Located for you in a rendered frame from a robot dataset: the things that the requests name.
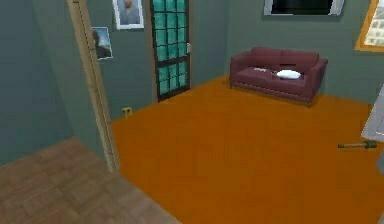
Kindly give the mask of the black glass-paned door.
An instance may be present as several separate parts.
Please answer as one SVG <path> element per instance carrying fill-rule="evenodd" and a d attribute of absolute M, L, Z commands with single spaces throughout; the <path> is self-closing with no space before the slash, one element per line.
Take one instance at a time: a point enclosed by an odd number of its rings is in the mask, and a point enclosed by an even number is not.
<path fill-rule="evenodd" d="M 157 101 L 190 89 L 189 0 L 150 0 Z"/>

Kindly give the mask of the dark red sofa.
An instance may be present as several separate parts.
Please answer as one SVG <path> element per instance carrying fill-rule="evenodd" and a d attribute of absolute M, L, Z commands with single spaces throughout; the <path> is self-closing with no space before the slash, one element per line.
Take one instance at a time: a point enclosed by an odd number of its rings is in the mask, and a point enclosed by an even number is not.
<path fill-rule="evenodd" d="M 327 64 L 328 60 L 317 52 L 253 47 L 231 57 L 229 85 L 310 105 L 321 87 Z M 279 78 L 276 73 L 280 70 L 294 70 L 301 77 Z"/>

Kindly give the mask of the white pillow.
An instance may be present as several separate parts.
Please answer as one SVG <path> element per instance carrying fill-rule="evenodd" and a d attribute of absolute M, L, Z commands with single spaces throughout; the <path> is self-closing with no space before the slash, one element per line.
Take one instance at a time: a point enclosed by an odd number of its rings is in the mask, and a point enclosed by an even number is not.
<path fill-rule="evenodd" d="M 280 70 L 276 75 L 283 79 L 299 79 L 301 77 L 301 74 L 294 70 Z"/>

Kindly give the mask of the small frameless photo picture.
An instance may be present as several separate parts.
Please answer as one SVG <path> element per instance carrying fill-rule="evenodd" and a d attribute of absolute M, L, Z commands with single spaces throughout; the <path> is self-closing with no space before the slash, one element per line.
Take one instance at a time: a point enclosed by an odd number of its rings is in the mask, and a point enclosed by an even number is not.
<path fill-rule="evenodd" d="M 112 58 L 112 48 L 107 27 L 93 27 L 92 36 L 96 49 L 97 58 L 104 60 Z"/>

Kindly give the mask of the white framed portrait picture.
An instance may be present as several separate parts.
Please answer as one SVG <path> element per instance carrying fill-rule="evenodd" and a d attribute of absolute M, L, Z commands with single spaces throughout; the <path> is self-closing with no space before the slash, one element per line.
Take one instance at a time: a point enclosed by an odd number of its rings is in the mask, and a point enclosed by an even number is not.
<path fill-rule="evenodd" d="M 143 29 L 142 0 L 112 0 L 117 30 Z"/>

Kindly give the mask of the green baseball bat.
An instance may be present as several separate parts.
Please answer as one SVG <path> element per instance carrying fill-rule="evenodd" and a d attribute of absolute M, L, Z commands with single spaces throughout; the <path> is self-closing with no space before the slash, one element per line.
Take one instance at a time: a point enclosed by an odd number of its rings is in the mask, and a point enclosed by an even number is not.
<path fill-rule="evenodd" d="M 337 147 L 341 148 L 364 148 L 364 149 L 372 149 L 377 147 L 376 141 L 364 141 L 362 143 L 350 143 L 350 144 L 338 144 Z"/>

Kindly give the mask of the light grey furniture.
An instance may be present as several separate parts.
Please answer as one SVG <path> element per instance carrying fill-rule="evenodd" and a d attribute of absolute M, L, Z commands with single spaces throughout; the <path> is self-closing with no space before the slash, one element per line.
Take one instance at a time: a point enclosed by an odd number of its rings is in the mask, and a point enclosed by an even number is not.
<path fill-rule="evenodd" d="M 378 94 L 361 136 L 384 143 L 384 85 Z"/>

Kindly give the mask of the orange framed picture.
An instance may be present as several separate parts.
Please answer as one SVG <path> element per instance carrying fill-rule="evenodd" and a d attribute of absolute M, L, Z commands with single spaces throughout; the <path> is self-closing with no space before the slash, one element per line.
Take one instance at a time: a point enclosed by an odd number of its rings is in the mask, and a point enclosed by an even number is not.
<path fill-rule="evenodd" d="M 370 0 L 355 50 L 384 53 L 384 0 Z"/>

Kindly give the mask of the wooden door frame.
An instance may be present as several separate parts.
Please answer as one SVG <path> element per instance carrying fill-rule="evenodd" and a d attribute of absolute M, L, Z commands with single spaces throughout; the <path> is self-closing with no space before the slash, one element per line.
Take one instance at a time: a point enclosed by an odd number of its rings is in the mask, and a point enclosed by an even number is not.
<path fill-rule="evenodd" d="M 111 172 L 116 172 L 120 169 L 119 155 L 113 138 L 109 106 L 97 59 L 86 0 L 67 0 L 67 3 L 106 163 Z"/>

